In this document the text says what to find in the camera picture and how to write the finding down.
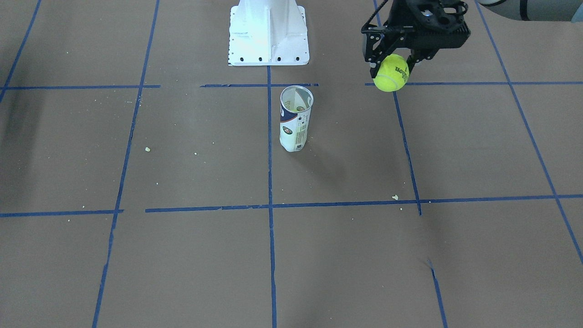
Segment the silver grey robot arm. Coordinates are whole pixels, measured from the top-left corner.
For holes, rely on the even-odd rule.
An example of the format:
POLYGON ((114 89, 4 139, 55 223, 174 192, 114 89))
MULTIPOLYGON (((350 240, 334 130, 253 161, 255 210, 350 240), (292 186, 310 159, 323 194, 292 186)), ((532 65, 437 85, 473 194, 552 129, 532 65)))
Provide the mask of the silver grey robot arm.
MULTIPOLYGON (((479 5, 515 21, 582 21, 580 0, 480 0, 479 5)), ((409 71, 442 49, 457 49, 469 39, 465 0, 394 0, 387 20, 362 27, 363 56, 376 77, 381 63, 398 48, 410 50, 409 71)))

